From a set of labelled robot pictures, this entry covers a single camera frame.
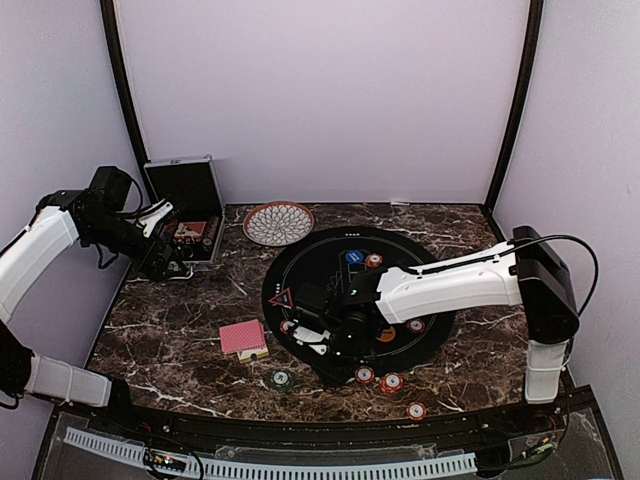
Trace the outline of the orange big blind button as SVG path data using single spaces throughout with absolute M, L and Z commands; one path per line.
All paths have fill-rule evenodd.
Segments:
M 396 338 L 396 330 L 393 326 L 391 326 L 387 329 L 384 329 L 377 337 L 377 340 L 382 343 L 390 343 L 395 338 Z

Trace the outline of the red poker chip stack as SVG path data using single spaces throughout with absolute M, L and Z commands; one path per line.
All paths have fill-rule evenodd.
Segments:
M 386 395 L 398 393 L 404 386 L 404 380 L 398 373 L 388 373 L 380 378 L 380 390 Z

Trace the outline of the blue dealer button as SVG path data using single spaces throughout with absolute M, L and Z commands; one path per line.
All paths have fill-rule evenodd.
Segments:
M 345 259 L 349 264 L 361 264 L 364 262 L 364 254 L 359 250 L 350 250 L 345 254 Z

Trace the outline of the red chip mat top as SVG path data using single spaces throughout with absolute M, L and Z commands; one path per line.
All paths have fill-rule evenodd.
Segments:
M 383 261 L 384 258 L 382 255 L 378 253 L 372 253 L 365 258 L 365 265 L 368 268 L 377 268 L 382 265 Z

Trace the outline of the red chip mat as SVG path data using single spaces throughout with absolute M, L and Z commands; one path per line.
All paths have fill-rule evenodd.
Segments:
M 288 320 L 284 320 L 280 323 L 280 331 L 283 334 L 286 334 L 289 330 L 289 328 L 293 325 L 293 323 L 291 321 Z
M 406 323 L 406 329 L 412 334 L 421 334 L 426 330 L 426 323 L 420 319 L 412 319 Z
M 382 265 L 383 261 L 384 258 L 382 255 L 378 253 L 372 253 L 365 258 L 365 265 L 368 268 L 377 268 Z

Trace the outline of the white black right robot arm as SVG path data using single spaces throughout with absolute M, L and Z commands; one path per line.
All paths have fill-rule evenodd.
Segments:
M 304 284 L 293 297 L 287 333 L 319 355 L 360 360 L 387 326 L 482 306 L 520 305 L 528 328 L 524 401 L 510 413 L 521 434 L 549 416 L 565 352 L 583 308 L 576 304 L 567 264 L 550 247 L 554 236 L 516 227 L 510 240 L 475 254 L 416 266 L 355 274 L 346 292 L 330 296 Z

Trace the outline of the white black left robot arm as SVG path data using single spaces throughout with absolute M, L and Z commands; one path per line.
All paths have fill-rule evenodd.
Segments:
M 2 392 L 14 401 L 29 394 L 102 408 L 103 421 L 120 436 L 134 435 L 141 427 L 127 383 L 35 353 L 20 343 L 8 323 L 31 286 L 75 243 L 109 251 L 115 258 L 126 256 L 152 281 L 191 275 L 179 250 L 160 236 L 173 209 L 169 201 L 125 212 L 135 184 L 115 166 L 99 167 L 88 188 L 43 197 L 31 221 L 1 252 Z

